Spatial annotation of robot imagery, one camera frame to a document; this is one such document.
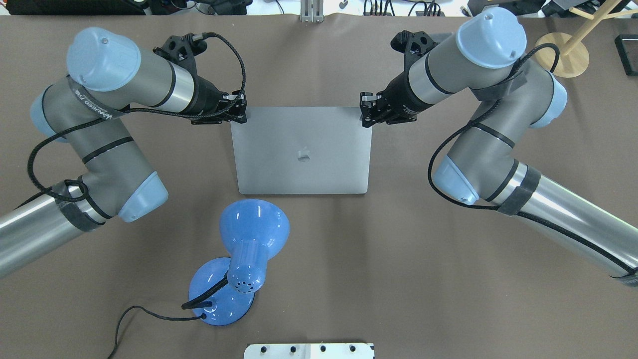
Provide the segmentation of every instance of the wooden stand base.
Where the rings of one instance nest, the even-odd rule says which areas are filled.
[[[565,43],[571,37],[572,35],[565,33],[550,33],[538,39],[536,46],[549,42],[556,44],[558,48],[561,49],[565,47]],[[541,66],[549,70],[554,63],[554,55],[555,53],[552,49],[542,49],[534,55],[534,58]],[[554,75],[559,77],[576,77],[585,72],[589,64],[590,53],[587,51],[585,45],[578,43],[568,54],[560,54]]]

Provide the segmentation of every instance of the laptop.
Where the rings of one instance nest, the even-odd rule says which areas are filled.
[[[231,123],[239,192],[364,194],[372,129],[358,107],[248,107]]]

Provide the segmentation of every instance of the blue desk lamp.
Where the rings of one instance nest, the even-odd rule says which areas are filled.
[[[219,231],[230,258],[201,266],[191,280],[189,301],[182,304],[216,326],[234,323],[250,309],[265,282],[268,260],[286,244],[290,223],[274,204],[245,199],[226,207]]]

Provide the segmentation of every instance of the lamp base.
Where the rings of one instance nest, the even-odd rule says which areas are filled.
[[[230,265],[230,258],[215,258],[212,261],[201,266],[188,289],[188,300],[192,300],[200,294],[206,292],[215,283],[219,282]],[[243,317],[255,298],[254,293],[242,294],[233,289],[232,286],[224,286],[217,293],[206,299],[212,302],[212,307],[195,308],[193,313],[196,316],[206,314],[206,318],[202,321],[210,325],[229,325]]]
[[[536,42],[536,46],[541,43],[553,43],[558,46],[559,49],[562,49],[567,42],[567,40],[571,39],[572,35],[565,33],[549,33]],[[545,69],[549,70],[552,68],[552,64],[554,63],[555,53],[552,49],[542,49],[538,51],[534,58],[536,62],[540,66],[543,66]],[[560,54],[558,59],[558,65],[556,65],[556,69],[554,70],[554,75],[559,77],[576,77],[585,70],[587,70],[587,66],[590,64],[590,53],[587,51],[585,45],[578,43],[576,47],[569,54]]]

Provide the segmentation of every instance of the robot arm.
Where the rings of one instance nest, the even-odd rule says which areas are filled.
[[[469,87],[482,103],[456,133],[433,184],[462,206],[523,218],[637,287],[638,229],[510,156],[527,128],[549,124],[567,102],[565,88],[550,72],[532,60],[521,66],[526,37],[516,18],[492,8],[423,49],[431,41],[426,36],[405,31],[393,40],[394,49],[405,51],[405,71],[376,96],[362,93],[363,126],[415,121],[419,112]],[[479,198],[494,206],[474,206]]]
[[[49,195],[0,218],[0,277],[116,215],[132,222],[168,199],[157,172],[119,119],[134,110],[128,109],[130,103],[195,124],[246,122],[243,83],[229,95],[197,75],[194,57],[205,50],[209,36],[172,36],[153,53],[97,27],[79,32],[67,55],[69,76],[36,99],[31,117],[47,136],[64,134],[57,140],[71,144],[87,172],[77,181],[42,186]]]

